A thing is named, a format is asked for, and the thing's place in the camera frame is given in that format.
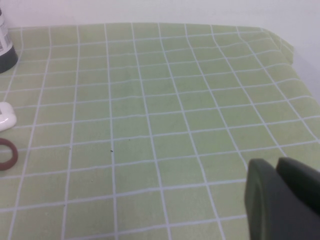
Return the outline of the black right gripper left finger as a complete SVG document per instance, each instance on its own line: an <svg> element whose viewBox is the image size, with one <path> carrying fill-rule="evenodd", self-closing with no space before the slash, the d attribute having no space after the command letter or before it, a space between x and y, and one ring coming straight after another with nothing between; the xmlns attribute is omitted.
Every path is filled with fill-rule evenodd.
<svg viewBox="0 0 320 240"><path fill-rule="evenodd" d="M251 240L318 240L320 214L289 189L262 158L248 165L244 203Z"/></svg>

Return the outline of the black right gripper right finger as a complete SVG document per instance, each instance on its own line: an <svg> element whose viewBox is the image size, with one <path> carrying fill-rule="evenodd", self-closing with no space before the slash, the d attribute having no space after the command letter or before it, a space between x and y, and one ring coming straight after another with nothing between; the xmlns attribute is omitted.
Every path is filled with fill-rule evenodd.
<svg viewBox="0 0 320 240"><path fill-rule="evenodd" d="M294 195L320 214L320 173L290 157L278 159L276 171Z"/></svg>

